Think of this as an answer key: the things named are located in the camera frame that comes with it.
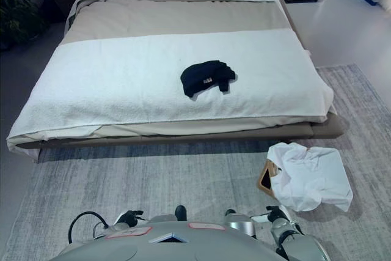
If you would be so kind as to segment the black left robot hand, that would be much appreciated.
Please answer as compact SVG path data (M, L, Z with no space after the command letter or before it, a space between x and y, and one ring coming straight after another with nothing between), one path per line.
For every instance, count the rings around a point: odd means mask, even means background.
M134 227L137 225L138 220L143 220L143 214L144 212L142 210L128 210L121 213L116 219L115 223L125 223L129 227Z

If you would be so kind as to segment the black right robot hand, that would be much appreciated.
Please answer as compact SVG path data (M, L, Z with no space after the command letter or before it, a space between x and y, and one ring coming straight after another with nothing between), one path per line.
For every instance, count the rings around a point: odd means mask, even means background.
M288 210L283 205L269 205L266 206L266 213L256 216L251 216L250 219L255 222L274 222L282 218L291 221Z

